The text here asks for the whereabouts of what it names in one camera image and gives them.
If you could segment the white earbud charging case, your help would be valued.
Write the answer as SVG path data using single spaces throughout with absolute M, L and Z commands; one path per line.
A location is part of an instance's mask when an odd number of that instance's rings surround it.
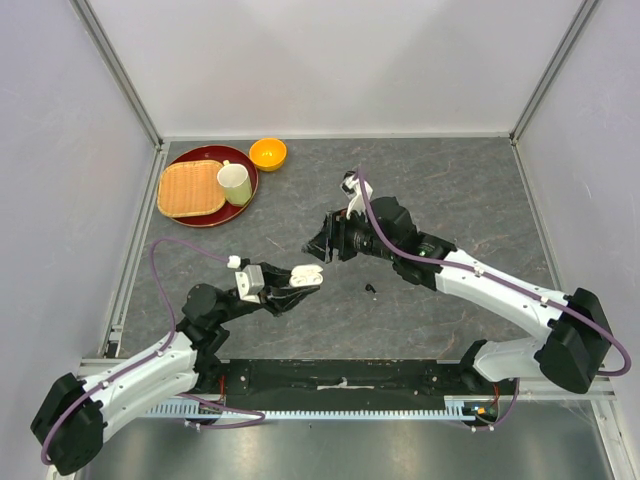
M 298 265 L 291 270 L 289 285 L 294 288 L 320 286 L 323 268 L 316 264 Z

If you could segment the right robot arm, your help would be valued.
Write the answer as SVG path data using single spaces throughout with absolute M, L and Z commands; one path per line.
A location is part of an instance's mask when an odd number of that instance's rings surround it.
M 572 294 L 521 281 L 493 269 L 453 243 L 421 232 L 394 197 L 372 201 L 375 218 L 338 210 L 326 214 L 303 252 L 329 263 L 359 254 L 391 262 L 405 281 L 479 305 L 526 332 L 518 340 L 478 340 L 465 352 L 458 381 L 467 392 L 516 377 L 544 377 L 577 394 L 586 393 L 611 343 L 599 298 L 578 288 Z

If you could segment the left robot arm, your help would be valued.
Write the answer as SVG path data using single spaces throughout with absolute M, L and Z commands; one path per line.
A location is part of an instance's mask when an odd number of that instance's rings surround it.
M 229 337 L 225 323 L 259 310 L 280 316 L 323 282 L 315 264 L 288 270 L 243 262 L 234 277 L 228 290 L 194 286 L 182 320 L 143 352 L 83 379 L 72 373 L 58 378 L 30 426 L 42 462 L 72 474 L 116 432 L 164 400 L 192 390 L 211 392 L 221 375 L 217 352 Z

